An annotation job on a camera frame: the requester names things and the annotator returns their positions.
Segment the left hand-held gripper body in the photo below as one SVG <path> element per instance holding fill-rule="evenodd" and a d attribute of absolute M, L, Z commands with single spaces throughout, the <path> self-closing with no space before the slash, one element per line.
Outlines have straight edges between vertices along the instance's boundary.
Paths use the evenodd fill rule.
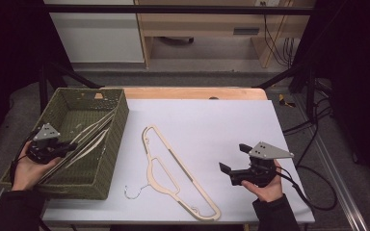
<path fill-rule="evenodd" d="M 59 147 L 61 134 L 50 124 L 42 124 L 32 135 L 27 157 L 38 164 L 48 164 L 57 157 L 54 150 Z"/>

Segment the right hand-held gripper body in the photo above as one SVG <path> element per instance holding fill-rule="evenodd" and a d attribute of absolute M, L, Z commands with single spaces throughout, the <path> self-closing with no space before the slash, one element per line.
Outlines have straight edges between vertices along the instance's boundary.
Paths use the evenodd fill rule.
<path fill-rule="evenodd" d="M 229 177 L 233 186 L 240 186 L 243 180 L 264 188 L 277 175 L 276 159 L 293 158 L 294 154 L 264 141 L 260 141 L 248 154 L 250 167 L 231 170 Z"/>

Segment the olive green woven basket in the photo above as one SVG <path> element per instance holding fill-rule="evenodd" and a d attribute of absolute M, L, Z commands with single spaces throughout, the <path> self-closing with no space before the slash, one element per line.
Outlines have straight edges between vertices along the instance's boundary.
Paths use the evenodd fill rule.
<path fill-rule="evenodd" d="M 122 89 L 55 90 L 35 127 L 50 123 L 61 134 L 60 142 L 70 143 L 86 127 L 112 110 L 115 110 L 114 118 L 99 146 L 47 182 L 38 182 L 38 192 L 48 198 L 106 199 L 129 115 Z"/>

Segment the person's right hand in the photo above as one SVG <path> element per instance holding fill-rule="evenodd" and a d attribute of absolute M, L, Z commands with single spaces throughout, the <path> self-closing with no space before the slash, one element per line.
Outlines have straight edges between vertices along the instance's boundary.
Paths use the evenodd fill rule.
<path fill-rule="evenodd" d="M 276 175 L 264 188 L 260 188 L 247 180 L 243 180 L 241 184 L 263 202 L 273 202 L 283 197 L 281 178 L 279 175 Z"/>

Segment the person's left hand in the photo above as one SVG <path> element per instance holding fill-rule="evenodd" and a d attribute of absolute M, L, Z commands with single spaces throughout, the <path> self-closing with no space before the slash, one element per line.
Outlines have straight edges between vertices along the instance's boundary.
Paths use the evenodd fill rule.
<path fill-rule="evenodd" d="M 46 172 L 55 167 L 61 161 L 61 158 L 57 157 L 46 165 L 37 164 L 30 160 L 26 155 L 29 146 L 30 142 L 27 141 L 16 160 L 12 186 L 13 191 L 30 191 Z"/>

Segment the white table sheet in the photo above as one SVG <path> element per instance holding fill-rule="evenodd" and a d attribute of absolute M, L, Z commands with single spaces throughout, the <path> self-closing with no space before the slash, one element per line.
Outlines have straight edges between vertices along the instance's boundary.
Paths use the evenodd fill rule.
<path fill-rule="evenodd" d="M 51 200 L 44 214 L 46 222 L 76 224 L 195 224 L 197 220 L 169 196 L 146 184 L 147 159 L 141 134 L 148 125 L 156 125 L 186 167 L 220 208 L 217 220 L 225 223 L 252 223 L 257 220 L 252 207 L 254 195 L 233 186 L 222 173 L 219 163 L 234 169 L 245 169 L 249 157 L 239 149 L 260 141 L 285 149 L 287 147 L 274 106 L 269 100 L 140 100 L 128 102 L 129 116 L 121 141 L 109 196 L 105 200 Z M 160 155 L 181 187 L 179 194 L 204 215 L 212 214 L 192 184 L 153 133 L 150 148 Z M 170 179 L 156 164 L 157 181 L 173 189 Z"/>

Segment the yellow and black tool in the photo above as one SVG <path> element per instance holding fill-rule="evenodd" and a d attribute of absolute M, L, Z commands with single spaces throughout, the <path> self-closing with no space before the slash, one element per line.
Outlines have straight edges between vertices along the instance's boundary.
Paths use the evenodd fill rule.
<path fill-rule="evenodd" d="M 285 107 L 289 107 L 289 108 L 296 108 L 295 103 L 285 101 L 285 98 L 284 98 L 283 94 L 278 95 L 278 103 L 279 103 L 280 106 L 285 106 Z"/>

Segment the wooden table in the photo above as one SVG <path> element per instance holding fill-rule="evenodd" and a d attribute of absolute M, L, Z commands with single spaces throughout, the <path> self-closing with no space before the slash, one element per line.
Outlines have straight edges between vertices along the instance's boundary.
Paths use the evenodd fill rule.
<path fill-rule="evenodd" d="M 123 89 L 127 99 L 268 99 L 265 90 L 253 88 L 124 87 Z"/>

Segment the white cabinet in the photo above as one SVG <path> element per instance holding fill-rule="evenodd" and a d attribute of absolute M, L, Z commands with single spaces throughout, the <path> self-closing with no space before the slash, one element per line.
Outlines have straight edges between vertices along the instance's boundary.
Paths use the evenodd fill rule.
<path fill-rule="evenodd" d="M 134 13 L 51 13 L 72 63 L 142 63 Z"/>

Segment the black curtain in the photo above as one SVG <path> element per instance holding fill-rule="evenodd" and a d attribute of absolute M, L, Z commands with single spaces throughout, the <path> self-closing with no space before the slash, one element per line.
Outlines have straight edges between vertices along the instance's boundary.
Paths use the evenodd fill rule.
<path fill-rule="evenodd" d="M 71 63 L 44 0 L 0 0 L 0 125 L 10 95 L 39 78 L 45 64 Z"/>
<path fill-rule="evenodd" d="M 331 81 L 331 103 L 349 143 L 370 167 L 370 0 L 315 0 L 296 59 L 316 38 L 314 70 Z"/>

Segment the light wooden desk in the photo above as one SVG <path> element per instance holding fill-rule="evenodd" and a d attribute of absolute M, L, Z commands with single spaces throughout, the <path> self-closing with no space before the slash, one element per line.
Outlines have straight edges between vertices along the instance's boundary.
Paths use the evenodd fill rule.
<path fill-rule="evenodd" d="M 140 5 L 189 5 L 227 7 L 312 8 L 316 0 L 134 0 Z M 307 15 L 140 13 L 140 28 L 145 38 L 234 37 L 251 39 L 262 67 L 269 66 L 276 44 L 284 38 L 299 39 Z"/>

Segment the black frame strut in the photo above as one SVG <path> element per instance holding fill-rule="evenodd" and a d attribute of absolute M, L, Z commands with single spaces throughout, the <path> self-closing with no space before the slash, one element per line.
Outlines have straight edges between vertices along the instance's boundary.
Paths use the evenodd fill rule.
<path fill-rule="evenodd" d="M 67 83 L 64 77 L 70 77 L 89 89 L 100 89 L 98 85 L 85 77 L 79 75 L 74 70 L 66 68 L 56 63 L 45 63 L 39 71 L 39 90 L 40 90 L 40 111 L 43 112 L 49 102 L 48 85 L 54 90 L 57 88 L 66 88 Z"/>
<path fill-rule="evenodd" d="M 255 86 L 255 88 L 266 90 L 287 77 L 292 77 L 292 81 L 288 87 L 290 92 L 299 93 L 303 88 L 306 88 L 305 114 L 311 121 L 314 121 L 315 72 L 310 65 L 296 64 L 270 80 Z"/>

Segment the black horizontal frame bar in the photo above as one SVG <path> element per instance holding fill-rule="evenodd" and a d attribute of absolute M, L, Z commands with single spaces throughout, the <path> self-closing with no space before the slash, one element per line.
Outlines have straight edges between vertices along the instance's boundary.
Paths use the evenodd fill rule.
<path fill-rule="evenodd" d="M 193 13 L 193 14 L 268 14 L 312 15 L 312 8 L 292 7 L 227 7 L 227 6 L 168 6 L 168 5 L 66 5 L 48 4 L 50 13 Z"/>

